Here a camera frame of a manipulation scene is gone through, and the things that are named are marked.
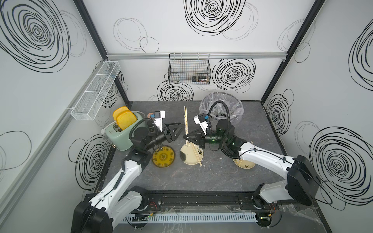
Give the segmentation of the yellow bread slice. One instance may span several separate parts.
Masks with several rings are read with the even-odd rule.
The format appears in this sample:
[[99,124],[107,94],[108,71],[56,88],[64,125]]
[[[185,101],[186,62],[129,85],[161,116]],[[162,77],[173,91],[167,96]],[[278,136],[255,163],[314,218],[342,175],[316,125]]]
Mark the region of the yellow bread slice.
[[118,115],[116,118],[117,125],[119,126],[120,129],[125,130],[132,124],[134,124],[138,118],[134,113],[131,111],[125,111]]
[[128,107],[126,107],[126,106],[124,106],[124,107],[120,107],[120,108],[118,108],[117,110],[115,110],[115,111],[113,112],[113,119],[114,119],[114,121],[117,120],[117,118],[118,118],[119,115],[121,115],[122,113],[124,113],[124,112],[126,112],[126,111],[128,111],[128,110],[129,110],[129,109],[128,109]]

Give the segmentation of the cream plate with black patch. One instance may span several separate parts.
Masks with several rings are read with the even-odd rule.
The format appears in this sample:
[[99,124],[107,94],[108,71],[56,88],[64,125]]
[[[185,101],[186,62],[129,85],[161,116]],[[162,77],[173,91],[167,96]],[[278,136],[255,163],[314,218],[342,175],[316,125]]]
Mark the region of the cream plate with black patch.
[[[190,144],[191,143],[189,142],[188,146],[185,144],[181,147],[180,158],[187,165],[190,165],[190,166],[199,165]],[[199,157],[200,157],[200,160],[202,162],[203,157],[204,157],[204,151],[203,151],[203,149],[200,149],[199,147],[198,147],[198,149],[199,149]]]

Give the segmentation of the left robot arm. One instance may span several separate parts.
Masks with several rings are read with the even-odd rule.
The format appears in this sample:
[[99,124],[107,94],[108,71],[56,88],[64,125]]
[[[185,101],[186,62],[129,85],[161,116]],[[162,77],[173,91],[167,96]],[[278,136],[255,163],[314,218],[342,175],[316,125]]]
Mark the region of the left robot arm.
[[121,169],[98,193],[80,202],[74,212],[72,233],[111,233],[135,209],[146,209],[148,190],[130,184],[145,170],[152,158],[151,149],[163,142],[176,141],[184,131],[181,123],[166,124],[159,130],[154,121],[144,119],[145,126],[137,123],[129,133],[133,143],[122,160]]

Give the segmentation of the mint green toaster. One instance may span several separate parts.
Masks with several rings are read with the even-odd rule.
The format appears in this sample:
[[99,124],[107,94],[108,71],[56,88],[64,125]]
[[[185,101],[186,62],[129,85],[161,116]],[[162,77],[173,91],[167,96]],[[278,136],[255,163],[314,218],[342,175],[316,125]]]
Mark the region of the mint green toaster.
[[132,147],[133,143],[129,139],[130,131],[140,120],[145,118],[143,112],[133,111],[133,113],[137,117],[137,120],[126,129],[122,130],[115,121],[101,129],[101,134],[107,136],[112,144],[120,151],[125,151]]

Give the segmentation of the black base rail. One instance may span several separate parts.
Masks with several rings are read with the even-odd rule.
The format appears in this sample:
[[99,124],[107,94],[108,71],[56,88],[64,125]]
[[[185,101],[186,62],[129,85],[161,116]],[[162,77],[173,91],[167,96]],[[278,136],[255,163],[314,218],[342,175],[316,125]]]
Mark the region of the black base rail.
[[254,191],[160,191],[151,190],[145,201],[133,213],[161,211],[166,207],[177,206],[233,206],[239,210],[270,211],[278,210],[280,204],[298,204],[296,200],[282,200],[277,203],[259,204],[254,201]]

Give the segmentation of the yellow patterned plate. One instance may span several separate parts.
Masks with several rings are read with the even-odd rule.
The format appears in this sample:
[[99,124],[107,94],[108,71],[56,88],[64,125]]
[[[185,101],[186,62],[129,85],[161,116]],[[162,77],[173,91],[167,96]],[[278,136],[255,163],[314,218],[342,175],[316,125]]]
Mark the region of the yellow patterned plate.
[[170,146],[163,146],[152,155],[152,162],[158,168],[169,167],[175,161],[175,152]]

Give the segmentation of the aluminium wall rail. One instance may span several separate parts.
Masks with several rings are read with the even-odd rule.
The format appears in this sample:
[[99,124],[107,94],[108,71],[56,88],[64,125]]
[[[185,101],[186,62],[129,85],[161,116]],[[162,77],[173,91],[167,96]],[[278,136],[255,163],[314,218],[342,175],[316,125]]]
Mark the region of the aluminium wall rail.
[[282,59],[286,52],[212,52],[212,53],[109,53],[108,60],[152,60],[152,59]]

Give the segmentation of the front yellow bread slice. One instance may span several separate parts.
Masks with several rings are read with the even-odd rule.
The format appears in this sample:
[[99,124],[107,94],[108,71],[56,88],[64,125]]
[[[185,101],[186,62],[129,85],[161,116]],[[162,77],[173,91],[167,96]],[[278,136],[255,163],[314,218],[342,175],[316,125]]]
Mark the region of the front yellow bread slice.
[[131,111],[125,111],[118,115],[116,118],[117,125],[119,126],[120,129],[125,130],[132,124],[134,124],[138,118],[134,113]]

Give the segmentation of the back yellow bread slice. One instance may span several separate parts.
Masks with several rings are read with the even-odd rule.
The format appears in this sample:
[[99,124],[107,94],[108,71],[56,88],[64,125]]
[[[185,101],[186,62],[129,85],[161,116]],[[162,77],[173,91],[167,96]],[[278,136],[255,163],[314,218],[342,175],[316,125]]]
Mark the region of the back yellow bread slice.
[[117,118],[118,118],[119,115],[121,115],[122,113],[124,113],[124,112],[126,112],[126,111],[128,111],[128,110],[129,110],[129,109],[128,109],[128,107],[126,107],[126,106],[124,106],[124,107],[120,107],[120,108],[118,108],[117,110],[115,110],[115,111],[113,112],[113,119],[114,119],[114,121],[117,120]]

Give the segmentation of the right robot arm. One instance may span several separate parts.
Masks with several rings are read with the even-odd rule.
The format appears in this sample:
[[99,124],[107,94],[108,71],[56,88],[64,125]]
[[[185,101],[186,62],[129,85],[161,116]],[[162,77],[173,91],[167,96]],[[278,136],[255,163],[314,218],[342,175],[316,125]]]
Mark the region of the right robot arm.
[[214,131],[206,126],[185,134],[184,139],[201,149],[206,144],[218,144],[227,157],[252,162],[281,176],[282,181],[262,183],[255,190],[252,202],[257,209],[278,201],[294,200],[305,206],[315,201],[321,179],[306,157],[285,156],[257,147],[237,137],[227,119],[220,120]]

